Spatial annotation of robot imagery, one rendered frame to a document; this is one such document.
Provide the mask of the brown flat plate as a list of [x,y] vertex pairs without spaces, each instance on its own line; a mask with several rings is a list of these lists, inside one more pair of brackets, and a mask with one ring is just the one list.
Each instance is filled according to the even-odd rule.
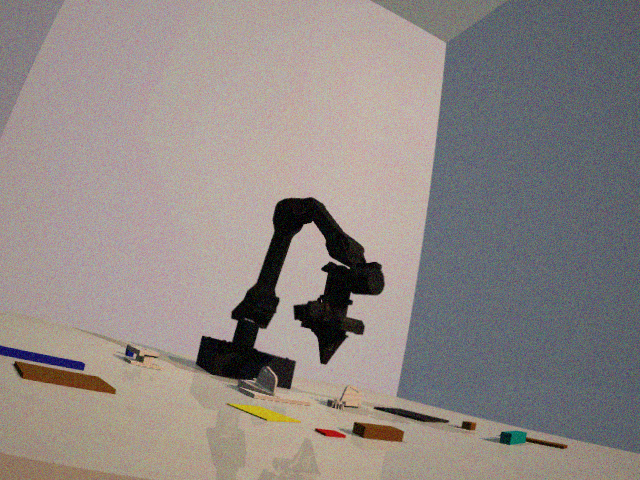
[[66,370],[57,370],[54,368],[41,367],[39,365],[26,364],[24,362],[17,361],[15,361],[14,367],[17,369],[22,379],[116,394],[116,389],[102,380],[99,376],[73,373]]

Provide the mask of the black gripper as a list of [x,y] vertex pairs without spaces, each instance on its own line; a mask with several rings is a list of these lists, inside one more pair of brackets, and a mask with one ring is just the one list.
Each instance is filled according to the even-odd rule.
[[318,339],[320,363],[327,364],[346,338],[346,332],[363,335],[364,324],[361,320],[346,317],[349,305],[353,305],[350,295],[342,292],[325,290],[320,295],[322,303],[327,298],[330,303],[329,321],[321,318],[301,321],[301,326],[311,329]]

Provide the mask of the yellow flat plate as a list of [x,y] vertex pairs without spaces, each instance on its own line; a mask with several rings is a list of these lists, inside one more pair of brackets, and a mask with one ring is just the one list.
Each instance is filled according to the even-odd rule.
[[[227,403],[228,404],[228,403]],[[273,412],[261,406],[253,406],[253,405],[238,405],[238,404],[228,404],[242,410],[246,413],[249,413],[255,417],[263,419],[265,421],[274,421],[274,422],[301,422],[294,418],[289,418],[287,416],[281,415],[279,413]]]

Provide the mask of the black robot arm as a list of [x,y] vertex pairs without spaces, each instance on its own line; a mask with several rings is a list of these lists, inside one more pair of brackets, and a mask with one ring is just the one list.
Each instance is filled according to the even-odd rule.
[[[378,262],[366,262],[364,247],[341,229],[325,205],[317,199],[308,197],[280,200],[275,206],[272,220],[274,234],[258,282],[232,311],[231,318],[238,320],[238,323],[232,342],[229,343],[257,350],[254,343],[259,328],[267,329],[276,313],[279,298],[275,295],[275,287],[291,240],[304,224],[312,221],[325,237],[330,257],[350,267],[348,269],[331,261],[323,266],[321,270],[328,273],[325,290],[371,296],[383,291],[382,265]],[[323,303],[318,298],[317,301],[308,301],[304,305],[295,305],[293,309],[294,320],[317,320],[322,316],[321,320],[329,321],[330,303],[327,298]]]

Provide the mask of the dark blue flat bar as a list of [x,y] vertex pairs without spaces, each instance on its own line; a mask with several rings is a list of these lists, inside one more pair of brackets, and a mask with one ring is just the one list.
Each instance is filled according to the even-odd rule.
[[57,358],[50,355],[38,354],[36,352],[22,351],[20,349],[4,347],[2,345],[0,345],[0,355],[30,360],[32,362],[46,363],[49,365],[57,365],[65,368],[74,368],[77,370],[84,370],[85,368],[85,363],[80,361]]

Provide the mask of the teal block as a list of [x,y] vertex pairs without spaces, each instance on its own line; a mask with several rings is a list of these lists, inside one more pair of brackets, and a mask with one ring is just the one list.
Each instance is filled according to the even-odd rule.
[[526,443],[527,432],[522,431],[501,431],[500,443],[507,445]]

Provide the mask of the brown rectangular block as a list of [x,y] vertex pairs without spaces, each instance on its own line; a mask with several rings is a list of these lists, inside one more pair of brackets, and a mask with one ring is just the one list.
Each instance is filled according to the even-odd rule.
[[404,431],[387,425],[354,422],[353,433],[366,439],[402,442]]

